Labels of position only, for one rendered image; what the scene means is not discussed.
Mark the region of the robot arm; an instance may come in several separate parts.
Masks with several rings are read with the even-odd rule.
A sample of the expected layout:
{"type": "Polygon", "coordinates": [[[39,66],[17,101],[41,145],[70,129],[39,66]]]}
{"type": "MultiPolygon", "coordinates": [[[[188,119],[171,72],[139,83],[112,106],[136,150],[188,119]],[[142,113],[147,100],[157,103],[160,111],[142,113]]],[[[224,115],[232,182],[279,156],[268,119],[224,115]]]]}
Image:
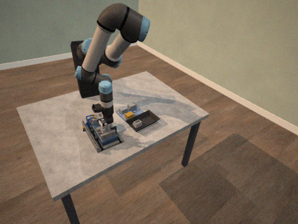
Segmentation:
{"type": "Polygon", "coordinates": [[[108,74],[101,75],[95,72],[98,63],[117,68],[122,61],[122,53],[132,43],[138,40],[143,42],[149,27],[149,19],[125,4],[116,3],[105,8],[98,17],[93,38],[86,39],[83,45],[81,43],[77,47],[77,56],[83,64],[77,67],[75,78],[98,86],[100,100],[104,103],[111,102],[113,100],[112,79],[108,74]],[[112,45],[107,47],[107,42],[116,29],[120,33],[112,45]]]}

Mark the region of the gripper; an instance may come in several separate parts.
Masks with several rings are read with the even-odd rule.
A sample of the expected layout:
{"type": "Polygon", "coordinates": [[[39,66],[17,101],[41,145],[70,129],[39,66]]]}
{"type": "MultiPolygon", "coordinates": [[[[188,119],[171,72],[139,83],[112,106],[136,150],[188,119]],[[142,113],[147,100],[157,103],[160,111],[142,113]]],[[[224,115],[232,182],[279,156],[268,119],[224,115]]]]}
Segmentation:
{"type": "Polygon", "coordinates": [[[92,110],[94,113],[99,113],[101,112],[103,115],[102,119],[102,125],[103,127],[105,126],[105,131],[109,130],[108,124],[113,123],[113,113],[114,113],[114,108],[113,108],[113,101],[104,103],[100,101],[100,104],[93,104],[92,110]]]}

